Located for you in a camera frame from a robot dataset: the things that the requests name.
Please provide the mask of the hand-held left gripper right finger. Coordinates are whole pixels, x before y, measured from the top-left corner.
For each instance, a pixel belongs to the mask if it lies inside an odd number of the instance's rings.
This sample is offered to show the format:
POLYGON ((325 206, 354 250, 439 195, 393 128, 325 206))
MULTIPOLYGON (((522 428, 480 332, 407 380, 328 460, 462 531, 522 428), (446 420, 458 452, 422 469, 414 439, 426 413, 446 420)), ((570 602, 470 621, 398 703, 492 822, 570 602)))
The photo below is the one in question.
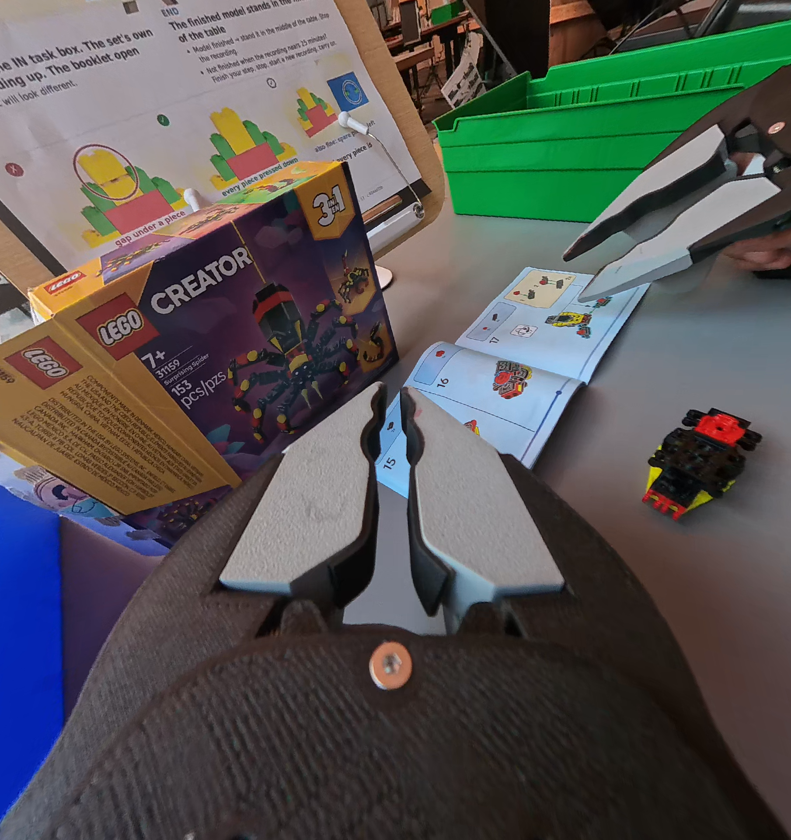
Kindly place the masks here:
POLYGON ((423 611, 446 634, 475 604, 557 594, 565 586, 508 466, 420 392, 400 393, 409 462, 410 576, 423 611))

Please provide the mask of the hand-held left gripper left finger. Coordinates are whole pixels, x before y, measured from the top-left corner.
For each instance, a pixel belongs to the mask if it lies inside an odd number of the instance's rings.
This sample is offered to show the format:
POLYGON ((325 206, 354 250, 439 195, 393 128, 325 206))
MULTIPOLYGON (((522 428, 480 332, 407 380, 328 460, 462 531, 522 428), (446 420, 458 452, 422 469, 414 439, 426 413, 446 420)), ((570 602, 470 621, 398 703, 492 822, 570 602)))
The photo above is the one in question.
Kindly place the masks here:
POLYGON ((386 390, 371 384, 287 446, 220 573, 226 589, 341 611, 370 583, 373 462, 386 390))

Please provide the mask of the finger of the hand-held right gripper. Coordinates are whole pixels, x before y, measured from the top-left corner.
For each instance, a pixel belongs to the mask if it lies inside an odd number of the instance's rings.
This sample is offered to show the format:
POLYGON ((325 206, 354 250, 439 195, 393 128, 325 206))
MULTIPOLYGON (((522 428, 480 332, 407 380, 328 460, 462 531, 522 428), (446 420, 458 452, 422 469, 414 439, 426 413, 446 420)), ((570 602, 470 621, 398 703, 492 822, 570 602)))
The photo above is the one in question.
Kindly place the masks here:
POLYGON ((562 260, 585 255, 648 214, 673 209, 725 175, 734 144, 736 132, 723 132, 717 124, 684 132, 611 201, 565 250, 562 260))
POLYGON ((736 178, 689 205, 661 233, 641 242, 625 256, 608 264, 578 296, 588 303, 655 282, 699 261, 691 248, 704 236, 779 193, 766 176, 736 178))

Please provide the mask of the lego instruction booklet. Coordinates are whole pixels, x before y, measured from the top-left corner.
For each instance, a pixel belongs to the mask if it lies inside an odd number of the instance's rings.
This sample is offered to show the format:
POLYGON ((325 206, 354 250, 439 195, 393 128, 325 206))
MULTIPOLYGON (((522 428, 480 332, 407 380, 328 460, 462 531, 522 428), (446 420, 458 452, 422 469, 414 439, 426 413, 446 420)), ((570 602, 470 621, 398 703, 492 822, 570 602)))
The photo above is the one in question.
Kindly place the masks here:
POLYGON ((403 385, 531 469, 648 289, 579 302, 591 278, 525 268, 457 342, 427 349, 403 385))

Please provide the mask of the black red yellow lego model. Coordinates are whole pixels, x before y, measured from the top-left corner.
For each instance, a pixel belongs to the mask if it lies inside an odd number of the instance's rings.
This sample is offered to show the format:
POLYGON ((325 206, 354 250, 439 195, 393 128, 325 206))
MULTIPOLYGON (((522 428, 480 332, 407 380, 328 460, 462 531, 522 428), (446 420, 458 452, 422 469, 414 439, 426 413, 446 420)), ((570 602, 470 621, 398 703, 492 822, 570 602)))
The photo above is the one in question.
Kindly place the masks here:
POLYGON ((744 454, 762 439, 750 422, 714 407, 685 413, 681 426, 663 439, 647 461, 642 504, 677 521, 721 499, 744 473, 744 454))

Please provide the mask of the blue plastic bin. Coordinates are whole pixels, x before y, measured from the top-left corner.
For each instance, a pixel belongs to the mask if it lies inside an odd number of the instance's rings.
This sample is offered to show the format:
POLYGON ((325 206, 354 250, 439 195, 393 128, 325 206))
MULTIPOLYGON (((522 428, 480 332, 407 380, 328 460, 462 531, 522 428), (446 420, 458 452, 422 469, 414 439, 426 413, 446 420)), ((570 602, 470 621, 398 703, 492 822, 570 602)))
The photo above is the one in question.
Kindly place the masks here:
POLYGON ((0 487, 0 821, 63 724, 59 521, 0 487))

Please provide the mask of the purple yellow lego set box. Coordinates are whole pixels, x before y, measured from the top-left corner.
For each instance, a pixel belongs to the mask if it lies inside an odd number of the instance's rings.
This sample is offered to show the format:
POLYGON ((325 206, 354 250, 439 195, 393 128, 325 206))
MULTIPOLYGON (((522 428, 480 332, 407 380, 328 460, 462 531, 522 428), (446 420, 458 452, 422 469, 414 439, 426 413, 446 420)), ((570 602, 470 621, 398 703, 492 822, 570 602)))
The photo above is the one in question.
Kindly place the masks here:
POLYGON ((28 293, 0 445, 178 534, 397 350, 346 162, 297 163, 28 293))

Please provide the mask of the person's right hand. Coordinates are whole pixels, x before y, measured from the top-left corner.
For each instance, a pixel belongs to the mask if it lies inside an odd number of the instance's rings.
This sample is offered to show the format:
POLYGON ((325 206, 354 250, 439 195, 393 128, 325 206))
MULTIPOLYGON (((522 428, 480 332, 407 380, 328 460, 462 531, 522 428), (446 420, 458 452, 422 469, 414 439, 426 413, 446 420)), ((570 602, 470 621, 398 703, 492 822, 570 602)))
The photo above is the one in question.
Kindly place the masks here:
POLYGON ((791 227, 766 236, 732 243, 723 251, 736 268, 750 273, 791 266, 791 227))

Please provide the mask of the green plastic bin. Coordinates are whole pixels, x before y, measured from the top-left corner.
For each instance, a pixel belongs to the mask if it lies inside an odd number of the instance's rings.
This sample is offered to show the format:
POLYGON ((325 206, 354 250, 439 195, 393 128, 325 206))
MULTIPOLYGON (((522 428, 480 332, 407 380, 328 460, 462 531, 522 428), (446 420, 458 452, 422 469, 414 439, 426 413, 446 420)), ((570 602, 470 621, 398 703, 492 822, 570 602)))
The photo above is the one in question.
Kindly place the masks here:
POLYGON ((694 122, 791 63, 791 20, 527 72, 433 122, 453 212, 588 223, 694 122))

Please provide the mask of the pale cartoon printed box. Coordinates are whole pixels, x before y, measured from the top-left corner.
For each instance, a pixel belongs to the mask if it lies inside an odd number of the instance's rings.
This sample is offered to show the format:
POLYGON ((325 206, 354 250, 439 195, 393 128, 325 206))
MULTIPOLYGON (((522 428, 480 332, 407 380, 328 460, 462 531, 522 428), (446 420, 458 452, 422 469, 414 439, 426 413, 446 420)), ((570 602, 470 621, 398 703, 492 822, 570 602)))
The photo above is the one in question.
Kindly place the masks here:
POLYGON ((29 506, 54 513, 142 556, 158 557, 169 551, 166 542, 158 539, 156 533, 134 529, 122 516, 40 466, 24 467, 2 452, 1 445, 0 487, 29 506))

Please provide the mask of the cardboard instruction board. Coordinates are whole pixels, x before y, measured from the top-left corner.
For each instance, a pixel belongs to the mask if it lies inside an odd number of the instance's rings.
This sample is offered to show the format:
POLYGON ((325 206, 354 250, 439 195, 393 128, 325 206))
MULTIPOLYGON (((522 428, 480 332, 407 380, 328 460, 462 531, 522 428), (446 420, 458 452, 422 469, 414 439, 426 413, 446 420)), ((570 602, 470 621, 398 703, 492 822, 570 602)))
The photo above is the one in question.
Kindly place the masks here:
POLYGON ((367 2, 0 2, 0 274, 22 294, 276 166, 346 161, 383 256, 444 201, 367 2))

